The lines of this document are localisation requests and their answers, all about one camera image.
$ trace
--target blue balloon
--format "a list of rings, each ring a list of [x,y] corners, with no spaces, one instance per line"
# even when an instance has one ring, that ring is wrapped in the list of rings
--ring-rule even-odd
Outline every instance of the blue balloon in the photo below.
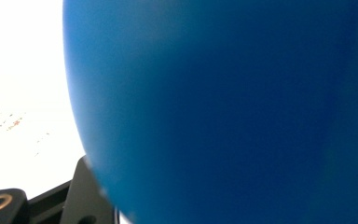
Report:
[[[134,223],[358,223],[358,1],[65,0],[76,125]]]

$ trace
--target balloon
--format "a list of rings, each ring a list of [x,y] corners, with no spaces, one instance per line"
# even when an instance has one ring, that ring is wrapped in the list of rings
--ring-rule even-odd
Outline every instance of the balloon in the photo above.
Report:
[[[76,125],[134,223],[358,223],[358,1],[65,0]]]

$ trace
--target blue rubber surface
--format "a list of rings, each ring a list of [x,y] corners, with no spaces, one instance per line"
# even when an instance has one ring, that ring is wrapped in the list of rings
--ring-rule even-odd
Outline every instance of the blue rubber surface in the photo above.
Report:
[[[65,0],[76,124],[135,223],[358,223],[358,0]]]

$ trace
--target black metal bracket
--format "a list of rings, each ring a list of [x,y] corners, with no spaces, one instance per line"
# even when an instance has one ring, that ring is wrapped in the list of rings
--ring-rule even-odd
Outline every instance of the black metal bracket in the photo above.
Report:
[[[72,181],[27,200],[21,189],[0,190],[0,224],[118,224],[118,210],[100,193],[79,160]]]

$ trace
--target overexposed background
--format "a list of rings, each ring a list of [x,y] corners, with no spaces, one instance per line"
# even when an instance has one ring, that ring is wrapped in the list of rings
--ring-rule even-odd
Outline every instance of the overexposed background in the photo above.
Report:
[[[0,189],[29,199],[72,179],[84,155],[62,50],[62,0],[0,0]]]

